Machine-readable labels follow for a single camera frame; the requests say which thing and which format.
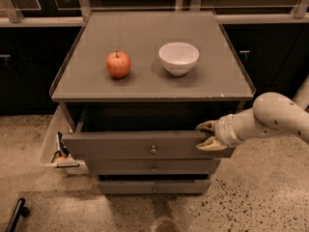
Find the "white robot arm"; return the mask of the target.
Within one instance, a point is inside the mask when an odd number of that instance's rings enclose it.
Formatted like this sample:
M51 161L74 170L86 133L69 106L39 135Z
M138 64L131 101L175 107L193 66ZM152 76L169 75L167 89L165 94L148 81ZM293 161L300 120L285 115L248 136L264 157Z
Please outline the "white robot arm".
M197 144L202 151L220 151L237 147L250 138L266 138L288 132L309 143L309 75L290 100L279 93L267 92L253 102L253 107L218 120L210 120L196 127L212 131L214 136Z

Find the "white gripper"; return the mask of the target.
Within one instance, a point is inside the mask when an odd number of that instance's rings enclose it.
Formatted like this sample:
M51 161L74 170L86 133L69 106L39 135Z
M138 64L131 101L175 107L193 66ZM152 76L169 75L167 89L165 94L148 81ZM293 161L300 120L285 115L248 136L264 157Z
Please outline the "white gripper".
M232 114L223 116L217 121L203 122L196 127L196 130L214 131L215 134L196 145L196 148L202 151L221 151L227 147L237 147L242 142L234 130Z

